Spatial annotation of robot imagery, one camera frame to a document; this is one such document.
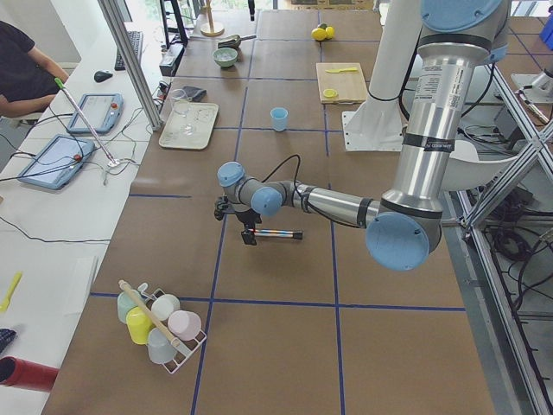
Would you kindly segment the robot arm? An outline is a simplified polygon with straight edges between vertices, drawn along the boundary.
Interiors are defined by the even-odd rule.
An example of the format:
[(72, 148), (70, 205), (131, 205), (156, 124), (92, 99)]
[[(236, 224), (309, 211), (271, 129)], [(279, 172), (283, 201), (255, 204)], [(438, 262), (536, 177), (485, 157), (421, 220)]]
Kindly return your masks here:
[(392, 25), (416, 25), (410, 51), (423, 61), (393, 186), (379, 200), (309, 186), (297, 180), (260, 182), (240, 163), (217, 173), (224, 194), (217, 216), (236, 214), (254, 227), (283, 206), (300, 208), (365, 230), (369, 253), (382, 266), (408, 271), (421, 265), (442, 236), (442, 189), (474, 69), (501, 59), (510, 14), (507, 1), (395, 1)]

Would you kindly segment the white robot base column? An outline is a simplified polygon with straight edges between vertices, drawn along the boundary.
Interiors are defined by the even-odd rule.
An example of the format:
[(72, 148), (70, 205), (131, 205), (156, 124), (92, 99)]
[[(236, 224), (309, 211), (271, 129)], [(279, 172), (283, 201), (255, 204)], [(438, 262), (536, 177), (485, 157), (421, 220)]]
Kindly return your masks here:
[(400, 151), (403, 121), (399, 97), (422, 29), (421, 3), (391, 1), (366, 101), (342, 113), (347, 151)]

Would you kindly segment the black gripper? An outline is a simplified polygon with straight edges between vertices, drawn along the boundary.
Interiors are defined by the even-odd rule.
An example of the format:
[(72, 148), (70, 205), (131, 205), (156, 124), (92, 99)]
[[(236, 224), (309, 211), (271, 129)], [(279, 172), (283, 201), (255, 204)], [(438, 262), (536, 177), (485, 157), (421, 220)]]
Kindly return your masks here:
[(252, 208), (245, 211), (236, 211), (234, 214), (245, 228), (245, 230), (240, 233), (243, 242), (248, 246), (255, 246), (257, 244), (255, 230), (257, 224), (262, 223), (261, 215)]

